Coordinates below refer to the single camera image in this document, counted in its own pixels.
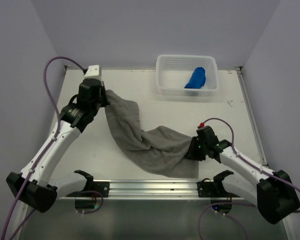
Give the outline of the blue microfiber towel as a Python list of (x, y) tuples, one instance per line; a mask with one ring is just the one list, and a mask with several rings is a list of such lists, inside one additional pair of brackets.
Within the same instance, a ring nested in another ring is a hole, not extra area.
[(201, 89), (206, 83), (206, 71), (203, 67), (197, 67), (188, 83), (185, 85), (185, 89)]

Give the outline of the aluminium mounting rail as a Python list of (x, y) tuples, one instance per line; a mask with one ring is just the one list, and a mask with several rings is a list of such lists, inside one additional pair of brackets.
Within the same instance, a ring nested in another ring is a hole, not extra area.
[(20, 200), (30, 205), (35, 201), (46, 201), (53, 204), (56, 199), (66, 197), (66, 195), (88, 190), (94, 181), (110, 182), (108, 197), (128, 197), (146, 196), (197, 196), (197, 185), (194, 181), (184, 180), (92, 180), (79, 176), (78, 179), (60, 179), (57, 182), (50, 182), (46, 186), (39, 186), (34, 181), (24, 181), (17, 185), (23, 187)]

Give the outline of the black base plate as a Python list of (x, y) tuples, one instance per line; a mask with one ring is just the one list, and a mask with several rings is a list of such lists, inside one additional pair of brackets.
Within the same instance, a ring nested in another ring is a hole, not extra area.
[(199, 198), (228, 198), (239, 196), (227, 192), (224, 187), (221, 185), (220, 181), (208, 181), (207, 178), (204, 180), (196, 182), (197, 186), (197, 195)]
[(110, 191), (109, 181), (94, 181), (88, 190), (73, 192), (66, 195), (66, 197), (97, 198), (99, 196), (102, 196), (103, 198), (107, 198), (109, 196), (109, 191)]

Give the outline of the grey terry towel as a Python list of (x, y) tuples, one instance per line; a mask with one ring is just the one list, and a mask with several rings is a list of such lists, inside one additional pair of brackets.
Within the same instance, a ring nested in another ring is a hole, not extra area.
[(120, 150), (142, 170), (168, 178), (196, 179), (199, 163), (185, 158), (192, 138), (166, 126), (144, 131), (139, 106), (112, 90), (106, 91), (109, 104), (105, 115), (110, 134)]

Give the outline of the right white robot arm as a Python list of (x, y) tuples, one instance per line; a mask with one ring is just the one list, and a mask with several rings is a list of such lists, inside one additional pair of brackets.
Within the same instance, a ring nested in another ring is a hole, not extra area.
[(228, 140), (219, 140), (210, 126), (201, 126), (191, 139), (185, 158), (193, 161), (214, 159), (228, 167), (213, 177), (212, 182), (197, 182), (198, 196), (226, 194), (239, 196), (257, 207), (263, 218), (276, 224), (300, 208), (300, 200), (290, 176), (273, 171), (246, 159)]

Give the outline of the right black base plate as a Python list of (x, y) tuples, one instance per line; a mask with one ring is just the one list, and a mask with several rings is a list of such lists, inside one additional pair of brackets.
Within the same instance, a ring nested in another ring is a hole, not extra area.
[(228, 198), (239, 196), (227, 192), (224, 187), (221, 185), (220, 181), (208, 181), (207, 178), (204, 180), (196, 182), (197, 186), (197, 195), (199, 198)]

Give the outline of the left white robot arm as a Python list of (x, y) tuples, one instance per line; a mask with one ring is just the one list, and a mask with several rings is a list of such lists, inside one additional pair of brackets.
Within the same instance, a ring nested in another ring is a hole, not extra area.
[(69, 178), (52, 182), (51, 176), (70, 145), (94, 120), (100, 108), (109, 105), (104, 82), (86, 78), (78, 94), (62, 108), (52, 133), (35, 157), (20, 171), (11, 172), (6, 182), (13, 195), (40, 213), (48, 211), (55, 201), (72, 193), (95, 196), (94, 178), (75, 170)]

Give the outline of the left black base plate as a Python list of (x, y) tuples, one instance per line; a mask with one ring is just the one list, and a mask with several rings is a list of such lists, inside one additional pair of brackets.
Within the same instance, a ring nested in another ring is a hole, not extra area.
[(94, 181), (88, 190), (73, 192), (66, 195), (66, 197), (97, 198), (99, 196), (102, 196), (103, 198), (107, 198), (109, 196), (109, 191), (110, 191), (109, 181)]

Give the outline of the white perforated plastic basket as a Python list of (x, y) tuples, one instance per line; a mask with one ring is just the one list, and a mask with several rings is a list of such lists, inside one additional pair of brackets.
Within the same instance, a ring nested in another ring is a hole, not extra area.
[[(185, 88), (194, 70), (205, 69), (206, 82), (200, 89)], [(163, 95), (209, 96), (220, 88), (218, 67), (212, 56), (161, 54), (156, 60), (155, 83)]]

